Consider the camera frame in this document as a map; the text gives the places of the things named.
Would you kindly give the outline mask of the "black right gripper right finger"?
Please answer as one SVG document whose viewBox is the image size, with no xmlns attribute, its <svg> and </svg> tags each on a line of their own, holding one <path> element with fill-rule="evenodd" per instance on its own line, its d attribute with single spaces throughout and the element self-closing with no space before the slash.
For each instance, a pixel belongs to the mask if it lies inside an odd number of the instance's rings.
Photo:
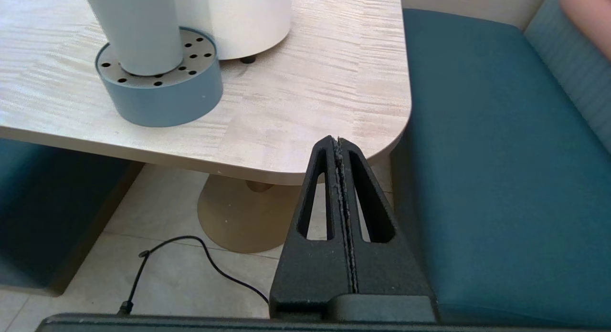
<svg viewBox="0 0 611 332">
<path fill-rule="evenodd" d="M 432 297 L 426 276 L 360 148 L 340 138 L 338 160 L 351 291 Z"/>
</svg>

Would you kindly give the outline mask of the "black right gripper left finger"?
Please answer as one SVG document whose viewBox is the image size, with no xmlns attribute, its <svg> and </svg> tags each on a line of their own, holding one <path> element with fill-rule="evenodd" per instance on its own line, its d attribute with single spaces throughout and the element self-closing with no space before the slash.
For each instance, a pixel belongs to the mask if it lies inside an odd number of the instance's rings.
<svg viewBox="0 0 611 332">
<path fill-rule="evenodd" d="M 330 301 L 353 290 L 338 150 L 332 136 L 322 138 L 312 149 L 269 293 L 271 319 L 322 319 Z M 325 180 L 327 239 L 310 240 L 308 226 L 321 174 Z"/>
</svg>

